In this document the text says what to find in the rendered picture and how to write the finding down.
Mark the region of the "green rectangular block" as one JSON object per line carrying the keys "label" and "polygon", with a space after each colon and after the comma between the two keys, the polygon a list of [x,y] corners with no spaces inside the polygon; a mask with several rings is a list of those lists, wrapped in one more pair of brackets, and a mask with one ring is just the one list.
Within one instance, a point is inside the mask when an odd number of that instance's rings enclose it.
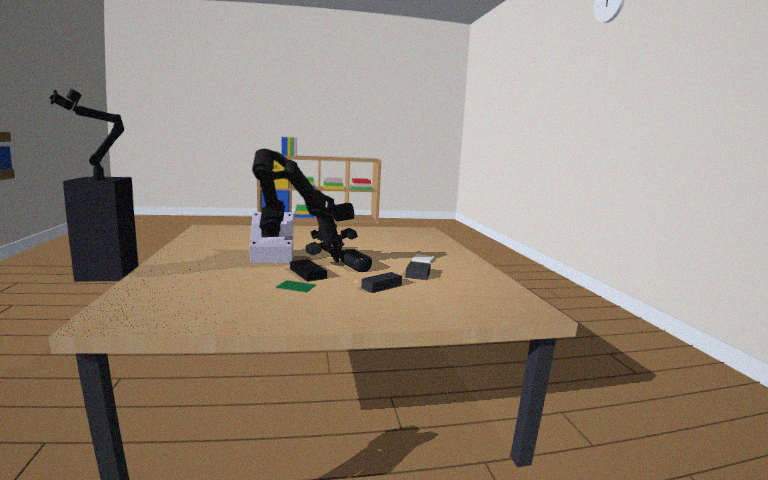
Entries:
{"label": "green rectangular block", "polygon": [[307,283],[301,283],[301,282],[294,282],[294,281],[285,281],[280,285],[277,285],[275,287],[277,288],[284,288],[286,290],[291,291],[298,291],[298,292],[309,292],[310,289],[312,289],[315,284],[307,284]]}

